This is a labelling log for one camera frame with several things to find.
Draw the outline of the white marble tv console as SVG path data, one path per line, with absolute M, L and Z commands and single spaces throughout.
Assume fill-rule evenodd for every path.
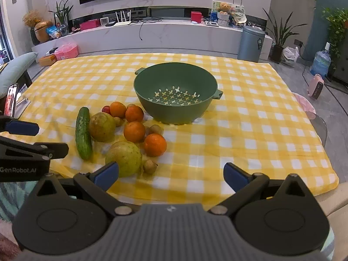
M 77 44 L 80 54 L 119 50 L 194 50 L 237 55 L 242 37 L 240 28 L 212 27 L 186 20 L 138 22 L 130 25 L 97 27 L 33 46 L 41 58 L 64 44 Z

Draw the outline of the brown teddy bear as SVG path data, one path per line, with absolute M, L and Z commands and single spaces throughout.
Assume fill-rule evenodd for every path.
M 231 5 L 227 2 L 220 2 L 218 6 L 218 12 L 221 14 L 231 14 Z

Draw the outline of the blue water jug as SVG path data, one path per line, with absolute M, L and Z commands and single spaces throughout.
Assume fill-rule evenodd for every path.
M 326 42 L 324 50 L 316 52 L 313 63 L 310 67 L 312 75 L 319 74 L 322 78 L 327 75 L 331 64 L 329 49 L 330 43 Z

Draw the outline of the blue-grey pedal trash bin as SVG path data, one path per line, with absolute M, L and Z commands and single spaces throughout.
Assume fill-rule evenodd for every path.
M 258 62 L 265 38 L 265 32 L 259 28 L 245 25 L 238 50 L 238 59 Z

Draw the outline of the brown kiwi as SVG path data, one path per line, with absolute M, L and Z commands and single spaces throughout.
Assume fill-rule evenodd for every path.
M 154 174 L 157 170 L 157 163 L 148 159 L 143 162 L 143 172 L 146 174 Z
M 159 126 L 157 124 L 154 124 L 154 125 L 151 125 L 148 128 L 148 134 L 159 134 L 159 135 L 162 135 L 163 134 L 163 129 L 162 129 L 161 126 Z
M 121 127 L 124 123 L 124 120 L 120 117 L 114 117 L 116 127 Z

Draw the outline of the magenta flat box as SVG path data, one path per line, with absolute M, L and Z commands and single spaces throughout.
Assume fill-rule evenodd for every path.
M 97 28 L 99 26 L 100 26 L 99 19 L 89 20 L 80 24 L 80 30 L 81 31 L 89 30 L 89 29 Z

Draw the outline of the small red fruit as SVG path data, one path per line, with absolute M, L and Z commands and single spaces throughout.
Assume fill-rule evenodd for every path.
M 101 111 L 107 114 L 111 114 L 109 105 L 104 106 Z

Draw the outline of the orange cardboard box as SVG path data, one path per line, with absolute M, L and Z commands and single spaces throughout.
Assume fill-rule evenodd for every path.
M 42 67 L 49 67 L 57 62 L 57 58 L 54 54 L 43 56 L 39 59 L 39 64 Z

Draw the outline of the teal cushion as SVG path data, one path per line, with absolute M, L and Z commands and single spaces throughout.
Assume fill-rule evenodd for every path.
M 1 71 L 0 75 L 0 96 L 6 96 L 8 87 L 17 82 L 24 72 L 37 58 L 36 52 L 29 52 L 11 60 L 6 67 Z

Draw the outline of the green colander bowl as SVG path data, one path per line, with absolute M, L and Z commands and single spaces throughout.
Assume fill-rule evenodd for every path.
M 192 64 L 161 63 L 140 68 L 135 75 L 133 87 L 141 105 L 165 124 L 191 123 L 223 95 L 215 77 Z

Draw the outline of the orange tangerine front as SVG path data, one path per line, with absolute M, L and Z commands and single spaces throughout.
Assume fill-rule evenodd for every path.
M 143 148 L 147 156 L 159 157 L 166 151 L 167 142 L 162 135 L 152 133 L 145 138 Z

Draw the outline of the red-green mango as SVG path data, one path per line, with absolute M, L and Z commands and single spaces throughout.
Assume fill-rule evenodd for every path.
M 89 133 L 95 141 L 110 141 L 114 137 L 115 129 L 116 122 L 108 113 L 98 112 L 90 119 Z

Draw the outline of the yellow checkered tablecloth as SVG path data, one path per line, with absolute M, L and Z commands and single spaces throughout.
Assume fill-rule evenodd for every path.
M 135 72 L 163 62 L 185 62 L 209 71 L 223 92 L 191 124 L 163 125 L 166 152 L 157 158 L 155 174 L 119 179 L 109 192 L 120 201 L 200 203 L 204 208 L 233 191 L 223 178 L 228 162 L 272 179 L 298 174 L 312 194 L 335 189 L 339 178 L 320 139 L 294 94 L 268 64 L 188 54 L 121 54 L 56 62 L 24 96 L 30 105 L 22 119 L 37 123 L 26 143 L 65 142 L 68 155 L 52 161 L 52 171 L 65 177 L 91 172 L 104 164 L 109 143 L 95 143 L 90 161 L 75 147 L 75 121 L 81 107 L 91 114 L 114 101 L 138 104 Z

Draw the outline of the white wifi router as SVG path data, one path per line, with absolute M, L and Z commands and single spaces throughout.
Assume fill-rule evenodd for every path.
M 120 11 L 119 13 L 116 12 L 116 23 L 114 26 L 122 26 L 122 25 L 130 25 L 131 24 L 131 15 L 129 18 L 126 18 L 126 13 L 124 11 Z

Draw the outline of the brown kiwi front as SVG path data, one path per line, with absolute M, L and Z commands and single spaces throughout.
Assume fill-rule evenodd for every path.
M 154 174 L 157 170 L 157 163 L 148 159 L 143 162 L 143 172 L 146 174 Z

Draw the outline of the potted long-leaf plant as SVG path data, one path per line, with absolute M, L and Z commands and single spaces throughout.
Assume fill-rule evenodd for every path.
M 276 20 L 276 17 L 272 10 L 269 10 L 268 12 L 263 8 L 263 11 L 265 12 L 270 24 L 271 28 L 267 27 L 267 30 L 271 32 L 271 34 L 274 37 L 275 45 L 273 47 L 273 52 L 271 54 L 271 60 L 273 62 L 279 63 L 281 61 L 281 55 L 284 50 L 284 44 L 288 37 L 293 35 L 298 35 L 298 32 L 293 32 L 294 28 L 303 27 L 306 26 L 307 23 L 297 24 L 297 25 L 290 25 L 289 21 L 293 15 L 293 12 L 290 13 L 290 15 L 287 17 L 285 21 L 281 18 L 280 22 L 278 23 Z

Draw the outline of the small potted green plant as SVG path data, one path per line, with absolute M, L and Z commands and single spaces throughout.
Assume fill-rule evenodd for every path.
M 55 18 L 55 23 L 56 27 L 59 29 L 61 32 L 61 36 L 67 36 L 69 34 L 69 26 L 68 26 L 68 21 L 69 21 L 69 14 L 71 10 L 73 9 L 73 5 L 68 6 L 67 3 L 70 0 L 61 0 L 60 2 L 56 2 L 55 5 L 55 10 L 49 12 L 54 14 Z

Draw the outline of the green cucumber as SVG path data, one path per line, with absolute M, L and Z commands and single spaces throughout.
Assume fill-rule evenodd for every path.
M 87 107 L 81 107 L 75 123 L 75 144 L 83 160 L 89 160 L 93 153 L 89 123 L 90 111 Z

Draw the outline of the pink space heater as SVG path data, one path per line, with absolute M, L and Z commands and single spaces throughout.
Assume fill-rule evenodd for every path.
M 315 74 L 308 86 L 308 95 L 313 99 L 318 99 L 324 87 L 324 80 L 320 74 Z

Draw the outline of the pink storage box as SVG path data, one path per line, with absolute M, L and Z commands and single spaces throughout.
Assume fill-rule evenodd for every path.
M 75 43 L 63 44 L 55 50 L 54 55 L 58 61 L 76 58 L 79 55 L 78 46 Z

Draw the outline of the red box on console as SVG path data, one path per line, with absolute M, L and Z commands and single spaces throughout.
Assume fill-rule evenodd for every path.
M 191 21 L 200 24 L 202 22 L 202 13 L 199 11 L 192 11 Z

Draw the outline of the yellow-green mango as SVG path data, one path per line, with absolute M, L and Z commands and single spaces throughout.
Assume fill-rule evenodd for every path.
M 105 163 L 116 162 L 119 167 L 119 177 L 135 175 L 142 165 L 140 149 L 130 141 L 114 143 L 105 155 Z

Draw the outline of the white plastic bag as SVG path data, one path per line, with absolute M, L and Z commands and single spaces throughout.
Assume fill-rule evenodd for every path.
M 300 54 L 299 54 L 298 46 L 295 46 L 294 48 L 286 47 L 283 49 L 283 52 L 281 54 L 281 62 L 290 67 L 293 67 L 295 66 L 295 63 L 297 62 L 299 55 Z

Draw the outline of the brown round vase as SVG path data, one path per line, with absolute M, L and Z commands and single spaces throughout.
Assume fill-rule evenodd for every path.
M 34 32 L 36 35 L 36 38 L 40 43 L 47 42 L 51 37 L 46 32 L 46 29 L 52 26 L 51 21 L 41 21 L 37 23 L 34 27 Z

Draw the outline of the pink cloth on chair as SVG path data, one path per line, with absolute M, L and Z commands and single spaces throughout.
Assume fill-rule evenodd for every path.
M 306 99 L 304 96 L 301 96 L 295 92 L 293 93 L 293 95 L 295 96 L 297 102 L 300 104 L 300 106 L 302 107 L 303 111 L 306 113 L 308 118 L 310 120 L 314 120 L 316 118 L 316 110 L 313 107 L 313 105 L 308 101 L 308 99 Z

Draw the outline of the orange tangerine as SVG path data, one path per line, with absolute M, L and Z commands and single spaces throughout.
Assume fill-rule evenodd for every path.
M 110 114 L 113 117 L 119 117 L 121 119 L 124 119 L 126 110 L 126 106 L 121 102 L 115 101 L 110 104 Z
M 144 112 L 139 106 L 130 105 L 127 107 L 125 117 L 129 123 L 134 121 L 141 123 L 144 118 Z
M 127 141 L 140 143 L 145 137 L 146 129 L 142 123 L 133 121 L 125 125 L 123 134 Z
M 159 157 L 166 151 L 167 142 L 162 135 L 152 133 L 145 138 L 143 148 L 147 156 Z

